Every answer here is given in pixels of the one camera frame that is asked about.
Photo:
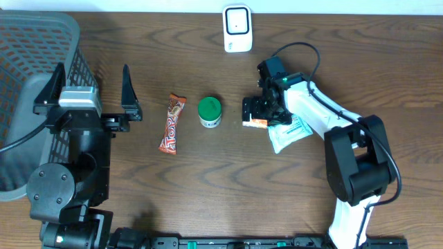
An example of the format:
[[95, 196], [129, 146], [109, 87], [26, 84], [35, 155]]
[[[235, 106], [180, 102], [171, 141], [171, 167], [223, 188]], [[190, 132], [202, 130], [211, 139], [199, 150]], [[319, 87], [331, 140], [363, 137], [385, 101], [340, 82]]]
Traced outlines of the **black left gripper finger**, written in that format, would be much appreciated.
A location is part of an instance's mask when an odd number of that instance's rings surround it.
[[44, 88], [34, 100], [34, 107], [53, 107], [58, 105], [62, 88], [66, 86], [64, 64], [59, 62]]
[[129, 121], [142, 121], [143, 110], [138, 102], [129, 72], [129, 66], [123, 67], [121, 106]]

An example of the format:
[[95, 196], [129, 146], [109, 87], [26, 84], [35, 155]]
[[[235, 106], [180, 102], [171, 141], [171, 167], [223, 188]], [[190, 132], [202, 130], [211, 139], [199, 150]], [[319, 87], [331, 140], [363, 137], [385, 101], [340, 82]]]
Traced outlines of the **small orange snack packet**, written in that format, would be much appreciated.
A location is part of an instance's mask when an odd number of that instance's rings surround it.
[[244, 127], [252, 127], [252, 128], [258, 128], [258, 129], [267, 129], [268, 121], [267, 120], [261, 120], [261, 119], [250, 119], [249, 121], [243, 121], [242, 125]]

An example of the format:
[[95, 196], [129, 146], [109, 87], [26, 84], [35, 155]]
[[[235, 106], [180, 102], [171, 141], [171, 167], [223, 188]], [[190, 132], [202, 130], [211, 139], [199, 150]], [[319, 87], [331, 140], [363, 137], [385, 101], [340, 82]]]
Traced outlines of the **teal wet wipes pack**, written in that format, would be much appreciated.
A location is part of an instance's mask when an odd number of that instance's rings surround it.
[[277, 124], [268, 127], [269, 138], [276, 154], [279, 154], [291, 143], [313, 134], [311, 127], [303, 119], [295, 114], [291, 118], [291, 124]]

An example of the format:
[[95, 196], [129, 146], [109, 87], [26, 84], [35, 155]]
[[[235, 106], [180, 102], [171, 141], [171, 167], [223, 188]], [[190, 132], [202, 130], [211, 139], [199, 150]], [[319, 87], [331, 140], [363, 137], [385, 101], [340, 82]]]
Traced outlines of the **orange Top chocolate bar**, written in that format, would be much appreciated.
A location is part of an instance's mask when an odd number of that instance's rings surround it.
[[170, 94], [165, 131], [159, 145], [163, 153], [177, 154], [177, 123], [185, 104], [186, 98]]

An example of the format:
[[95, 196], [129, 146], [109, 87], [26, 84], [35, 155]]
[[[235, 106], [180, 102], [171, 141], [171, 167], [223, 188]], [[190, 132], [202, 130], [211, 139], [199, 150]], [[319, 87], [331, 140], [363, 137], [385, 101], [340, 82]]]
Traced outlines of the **green lid jar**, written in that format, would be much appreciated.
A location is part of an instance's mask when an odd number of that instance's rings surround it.
[[200, 123], [205, 128], [215, 128], [222, 119], [222, 106], [220, 101], [214, 97], [203, 98], [198, 105]]

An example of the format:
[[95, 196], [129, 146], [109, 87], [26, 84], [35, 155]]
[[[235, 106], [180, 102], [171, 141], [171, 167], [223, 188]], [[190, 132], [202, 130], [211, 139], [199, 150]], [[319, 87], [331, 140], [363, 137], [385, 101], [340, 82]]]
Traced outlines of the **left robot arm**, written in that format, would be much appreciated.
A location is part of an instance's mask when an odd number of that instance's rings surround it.
[[111, 140], [143, 119], [128, 66], [121, 106], [123, 113], [103, 113], [98, 88], [68, 86], [62, 63], [35, 98], [34, 113], [46, 117], [41, 127], [69, 138], [67, 162], [40, 165], [26, 185], [43, 248], [107, 247], [113, 214], [98, 206], [109, 198]]

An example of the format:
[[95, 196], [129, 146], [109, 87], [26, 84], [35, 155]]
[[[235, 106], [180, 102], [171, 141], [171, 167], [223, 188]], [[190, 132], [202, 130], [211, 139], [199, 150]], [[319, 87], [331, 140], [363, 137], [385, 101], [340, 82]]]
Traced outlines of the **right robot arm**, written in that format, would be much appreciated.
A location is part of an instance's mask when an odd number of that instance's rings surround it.
[[304, 73], [289, 74], [272, 56], [257, 66], [260, 96], [244, 98], [242, 121], [268, 130], [275, 153], [317, 133], [324, 142], [327, 181], [337, 198], [325, 238], [297, 238], [302, 248], [407, 248], [404, 239], [366, 236], [369, 219], [389, 184], [401, 183], [383, 121], [352, 113], [326, 95]]

